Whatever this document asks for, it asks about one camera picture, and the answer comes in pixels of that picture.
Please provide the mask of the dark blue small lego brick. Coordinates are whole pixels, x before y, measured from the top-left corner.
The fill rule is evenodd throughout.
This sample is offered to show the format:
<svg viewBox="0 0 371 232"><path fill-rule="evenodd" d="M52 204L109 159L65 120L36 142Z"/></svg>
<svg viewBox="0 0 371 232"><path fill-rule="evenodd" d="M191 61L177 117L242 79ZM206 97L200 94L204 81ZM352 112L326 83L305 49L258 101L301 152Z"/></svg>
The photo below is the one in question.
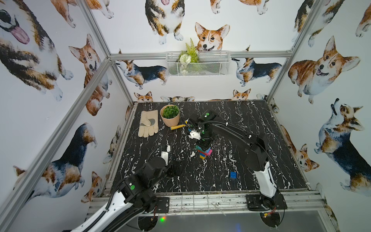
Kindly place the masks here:
<svg viewBox="0 0 371 232"><path fill-rule="evenodd" d="M237 179L237 173L236 172L230 172L230 179Z"/></svg>

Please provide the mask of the green long lego brick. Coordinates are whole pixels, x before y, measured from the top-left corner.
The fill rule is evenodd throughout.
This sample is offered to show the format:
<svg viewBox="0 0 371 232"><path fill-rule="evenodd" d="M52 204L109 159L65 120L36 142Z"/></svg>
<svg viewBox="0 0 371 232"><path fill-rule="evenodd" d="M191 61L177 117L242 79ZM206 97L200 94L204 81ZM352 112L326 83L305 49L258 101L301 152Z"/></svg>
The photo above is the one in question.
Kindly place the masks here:
<svg viewBox="0 0 371 232"><path fill-rule="evenodd" d="M198 145L195 146L196 150L200 151L200 152L203 152L202 148L199 147Z"/></svg>

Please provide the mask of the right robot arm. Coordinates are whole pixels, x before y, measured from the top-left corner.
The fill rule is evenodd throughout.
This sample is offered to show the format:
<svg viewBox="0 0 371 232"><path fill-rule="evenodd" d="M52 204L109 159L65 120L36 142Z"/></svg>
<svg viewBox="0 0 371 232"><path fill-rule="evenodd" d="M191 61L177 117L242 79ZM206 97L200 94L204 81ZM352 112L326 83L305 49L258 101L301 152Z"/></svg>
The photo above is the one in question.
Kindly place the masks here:
<svg viewBox="0 0 371 232"><path fill-rule="evenodd" d="M271 200L276 196L277 185L270 171L268 140L264 133L247 132L221 120L212 110L205 111L201 116L192 115L184 123L189 129L189 137L197 140L196 146L203 153L212 147L217 135L237 146L244 153L243 163L256 175L261 195Z"/></svg>

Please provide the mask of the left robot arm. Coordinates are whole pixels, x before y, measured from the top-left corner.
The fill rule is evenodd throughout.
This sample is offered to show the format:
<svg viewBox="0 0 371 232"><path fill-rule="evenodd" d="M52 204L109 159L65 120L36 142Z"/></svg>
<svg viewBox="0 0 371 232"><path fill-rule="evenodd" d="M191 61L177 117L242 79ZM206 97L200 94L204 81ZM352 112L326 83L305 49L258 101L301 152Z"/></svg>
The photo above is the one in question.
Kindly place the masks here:
<svg viewBox="0 0 371 232"><path fill-rule="evenodd" d="M72 231L116 232L141 214L152 212L157 205L153 187L166 177L181 175L183 162L151 158L135 174L119 181L108 202Z"/></svg>

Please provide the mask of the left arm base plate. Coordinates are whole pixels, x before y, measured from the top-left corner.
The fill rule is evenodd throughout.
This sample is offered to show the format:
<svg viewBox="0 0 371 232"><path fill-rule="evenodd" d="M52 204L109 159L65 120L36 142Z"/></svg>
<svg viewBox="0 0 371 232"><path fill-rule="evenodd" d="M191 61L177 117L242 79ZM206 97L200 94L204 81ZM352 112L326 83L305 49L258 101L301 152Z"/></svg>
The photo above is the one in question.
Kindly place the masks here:
<svg viewBox="0 0 371 232"><path fill-rule="evenodd" d="M160 214L168 213L170 206L169 197L155 197L153 200L150 200L149 206L146 207L146 213Z"/></svg>

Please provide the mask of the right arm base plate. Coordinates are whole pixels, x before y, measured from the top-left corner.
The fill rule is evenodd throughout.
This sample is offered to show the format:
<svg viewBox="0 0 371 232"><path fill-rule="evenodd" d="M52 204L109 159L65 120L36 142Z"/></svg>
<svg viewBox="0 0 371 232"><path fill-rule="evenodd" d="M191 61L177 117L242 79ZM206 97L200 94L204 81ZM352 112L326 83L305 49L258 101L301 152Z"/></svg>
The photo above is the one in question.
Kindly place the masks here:
<svg viewBox="0 0 371 232"><path fill-rule="evenodd" d="M247 208L250 211L270 212L275 210L286 210L288 208L283 195L279 192L269 198L262 194L251 194L245 196Z"/></svg>

